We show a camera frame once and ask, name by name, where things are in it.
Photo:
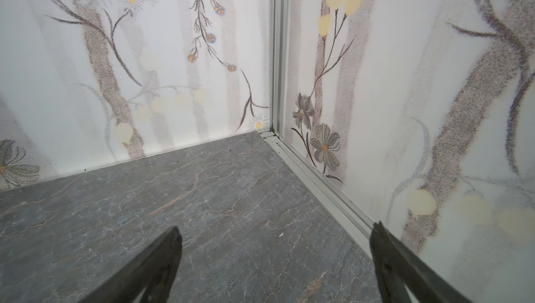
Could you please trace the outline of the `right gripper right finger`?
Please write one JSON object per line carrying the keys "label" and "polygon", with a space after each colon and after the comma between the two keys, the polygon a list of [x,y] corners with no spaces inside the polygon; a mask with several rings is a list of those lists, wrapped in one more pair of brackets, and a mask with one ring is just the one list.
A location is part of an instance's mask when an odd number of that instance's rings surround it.
{"label": "right gripper right finger", "polygon": [[378,222],[369,238],[383,302],[469,302]]}

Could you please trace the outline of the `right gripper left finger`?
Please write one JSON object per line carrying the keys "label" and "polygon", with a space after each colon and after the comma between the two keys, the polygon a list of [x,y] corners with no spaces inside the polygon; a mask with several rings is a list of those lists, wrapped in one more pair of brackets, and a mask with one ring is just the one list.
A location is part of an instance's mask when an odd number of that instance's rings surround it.
{"label": "right gripper left finger", "polygon": [[172,226],[81,301],[167,302],[182,251],[182,235]]}

